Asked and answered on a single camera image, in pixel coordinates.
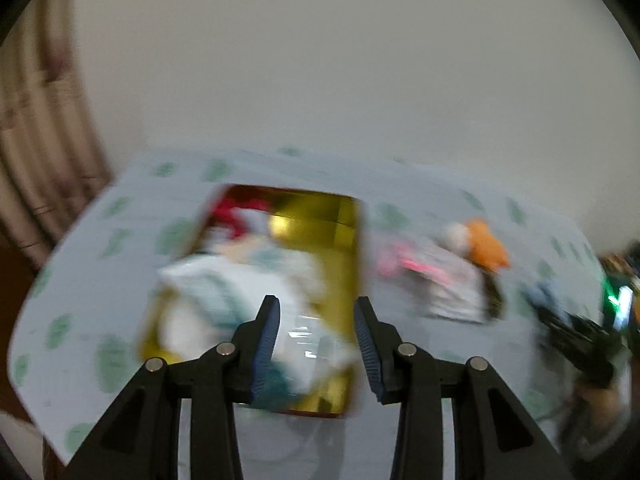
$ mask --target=silver screw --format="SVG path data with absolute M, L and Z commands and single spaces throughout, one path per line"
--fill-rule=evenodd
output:
M 164 366 L 164 361 L 162 361 L 159 357 L 152 357 L 151 359 L 147 359 L 145 362 L 145 368 L 149 372 L 157 372 Z
M 471 364 L 474 370 L 478 370 L 479 372 L 484 372 L 489 367 L 489 363 L 484 357 L 472 357 L 469 364 Z
M 412 343 L 402 343 L 398 345 L 398 353 L 405 357 L 411 357 L 415 355 L 418 349 Z
M 216 352 L 218 352 L 220 355 L 231 355 L 235 351 L 236 345 L 234 345 L 233 343 L 225 342 L 220 343 L 218 346 L 216 346 Z

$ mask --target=orange object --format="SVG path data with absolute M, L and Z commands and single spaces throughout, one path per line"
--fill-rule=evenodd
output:
M 504 245 L 496 238 L 484 219 L 474 218 L 465 223 L 469 229 L 470 251 L 467 259 L 478 266 L 497 272 L 501 267 L 511 267 Z

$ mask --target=plush toy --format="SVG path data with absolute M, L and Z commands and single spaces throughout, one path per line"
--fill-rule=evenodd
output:
M 464 224 L 449 224 L 445 228 L 444 247 L 493 272 L 511 266 L 504 245 L 481 218 L 471 219 Z

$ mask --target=white tablecloth with green leaves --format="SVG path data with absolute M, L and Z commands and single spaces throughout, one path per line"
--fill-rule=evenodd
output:
M 204 205 L 228 183 L 362 200 L 365 286 L 379 317 L 436 357 L 487 357 L 554 436 L 549 414 L 560 402 L 566 367 L 541 358 L 520 285 L 555 276 L 569 309 L 597 318 L 602 270 L 574 224 L 475 179 L 402 160 L 366 164 L 292 147 L 270 155 L 150 151 L 58 246 L 15 326 L 8 355 L 12 385 L 63 462 L 140 366 L 136 344 L 148 298 L 158 286 L 157 270 L 184 248 Z M 416 317 L 412 297 L 371 270 L 378 240 L 436 235 L 447 222 L 473 216 L 486 217 L 510 253 L 512 267 L 499 277 L 507 300 L 504 319 L 479 326 Z M 398 407 L 378 405 L 364 372 L 359 380 L 353 413 L 341 420 L 238 408 L 245 478 L 388 478 Z M 183 433 L 189 408 L 183 403 Z M 453 478 L 449 408 L 445 414 L 445 478 Z M 180 440 L 182 478 L 188 478 L 187 437 Z

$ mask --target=red object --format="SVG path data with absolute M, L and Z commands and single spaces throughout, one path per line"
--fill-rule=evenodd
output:
M 231 239 L 235 240 L 246 234 L 247 228 L 242 222 L 238 209 L 255 209 L 258 211 L 269 211 L 269 203 L 261 198 L 250 198 L 248 200 L 236 200 L 233 197 L 225 196 L 218 202 L 211 215 L 216 224 L 231 228 Z

